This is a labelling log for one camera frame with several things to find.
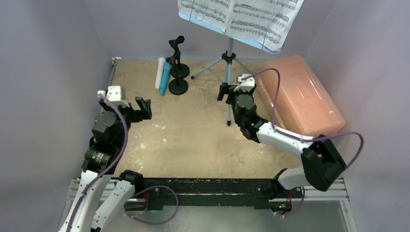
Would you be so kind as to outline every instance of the plastic storage box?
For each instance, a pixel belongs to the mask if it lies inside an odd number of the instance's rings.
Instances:
[[[308,136],[336,134],[346,121],[301,55],[274,59],[265,68],[280,73],[275,125]],[[272,116],[278,84],[275,71],[256,76],[256,88]]]

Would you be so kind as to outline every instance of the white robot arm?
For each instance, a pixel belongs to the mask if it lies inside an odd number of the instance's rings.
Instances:
[[[121,174],[116,189],[97,210],[101,195],[111,180],[126,140],[124,125],[128,130],[132,123],[152,117],[150,100],[145,101],[136,97],[135,101],[141,109],[134,110],[125,100],[125,92],[120,86],[110,86],[108,90],[98,91],[98,94],[103,95],[113,104],[113,107],[123,116],[125,124],[121,122],[113,108],[104,100],[100,101],[105,111],[95,117],[93,136],[82,165],[80,186],[60,232],[103,231],[112,216],[135,193],[135,190],[142,188],[142,175],[125,171]]]
[[[346,169],[346,164],[330,140],[314,142],[314,137],[303,136],[272,126],[256,113],[253,92],[256,88],[249,74],[238,77],[239,85],[222,83],[218,101],[228,95],[226,103],[232,106],[235,123],[249,140],[287,151],[302,160],[302,167],[283,169],[273,179],[278,191],[312,185],[326,191]]]

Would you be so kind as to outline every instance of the tripod leg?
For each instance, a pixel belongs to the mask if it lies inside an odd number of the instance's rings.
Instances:
[[[195,77],[199,76],[201,73],[205,72],[206,70],[210,69],[212,66],[216,65],[218,62],[220,62],[222,60],[222,58],[219,58],[217,60],[215,60],[214,62],[212,62],[210,65],[206,66],[205,68],[203,68],[201,71],[195,73],[194,75],[191,76],[191,79],[195,79]]]
[[[235,61],[238,62],[238,64],[242,66],[242,68],[244,68],[249,74],[253,74],[253,72],[249,70],[238,58],[235,58]]]

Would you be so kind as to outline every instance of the table surface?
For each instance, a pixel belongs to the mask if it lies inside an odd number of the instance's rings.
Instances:
[[[210,71],[190,79],[211,62],[182,60],[190,75],[189,89],[180,96],[169,91],[161,96],[154,89],[156,60],[119,62],[112,85],[124,86],[133,106],[137,106],[134,97],[151,99],[152,119],[132,124],[116,176],[130,169],[145,177],[272,178],[283,168],[301,165],[300,159],[280,149],[247,140],[236,124],[226,125],[227,104],[216,101],[220,81]],[[244,64],[253,72],[264,65],[262,61]],[[212,70],[223,79],[225,67],[220,62]],[[243,72],[233,62],[232,78]],[[254,98],[258,114],[269,118],[257,91]]]

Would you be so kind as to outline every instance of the gray wall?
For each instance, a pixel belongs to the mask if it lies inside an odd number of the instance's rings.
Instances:
[[[306,60],[365,138],[345,178],[359,231],[410,228],[409,1],[338,1]],[[338,145],[347,160],[357,137]]]
[[[336,0],[305,1],[280,56],[305,55]],[[182,58],[217,59],[228,48],[228,37],[178,16],[176,0],[85,0],[95,26],[110,54],[132,59],[171,55],[168,40],[185,37]],[[235,42],[242,59],[275,58],[255,47]]]
[[[110,57],[83,1],[0,1],[0,231],[55,232]]]

